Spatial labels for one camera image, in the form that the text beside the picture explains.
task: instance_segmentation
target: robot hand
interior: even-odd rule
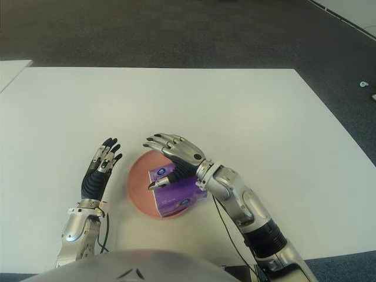
[[[122,154],[115,156],[116,151],[120,148],[120,144],[112,148],[117,141],[117,138],[109,138],[96,151],[93,160],[90,162],[88,171],[82,180],[81,199],[102,200],[112,169],[122,157]]]
[[[174,171],[152,182],[149,190],[194,176],[200,164],[205,160],[204,153],[198,147],[178,135],[158,133],[146,140],[144,147],[162,153],[175,164]]]
[[[155,134],[147,138],[143,145],[159,151],[176,165],[171,174],[150,184],[150,190],[197,175],[196,184],[221,203],[269,279],[317,281],[255,192],[243,182],[238,173],[220,163],[207,160],[198,147],[178,135]]]

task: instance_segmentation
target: logo on tissue box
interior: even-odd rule
[[[166,172],[166,169],[165,168],[161,168],[161,169],[159,169],[158,171],[157,171],[157,174],[158,175],[162,175],[162,174],[164,174]]]
[[[182,200],[182,202],[180,203],[181,206],[184,206],[185,204],[188,204],[190,202],[190,199],[185,199],[185,200]]]

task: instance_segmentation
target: silver robotic forearm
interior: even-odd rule
[[[69,209],[69,219],[64,227],[62,247],[56,267],[94,255],[95,240],[99,234],[100,217],[104,217],[100,201],[82,199],[77,207]]]
[[[317,281],[259,198],[232,169],[204,160],[197,185],[220,201],[242,233],[257,264],[271,281]]]

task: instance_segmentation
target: tissue box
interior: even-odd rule
[[[172,172],[173,163],[149,171],[150,182],[161,179]],[[192,206],[207,196],[206,191],[201,191],[195,184],[197,176],[161,187],[153,191],[157,210],[161,217],[166,217]]]

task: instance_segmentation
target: white tabletop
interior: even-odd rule
[[[0,92],[2,92],[25,67],[31,65],[31,63],[31,60],[0,61]]]
[[[241,264],[211,198],[170,220],[127,198],[127,173],[156,132],[238,171],[303,258],[376,249],[376,168],[294,70],[26,68],[0,96],[0,271],[54,266],[66,210],[109,136],[124,154],[105,193],[110,250]],[[239,234],[236,244],[252,263]]]

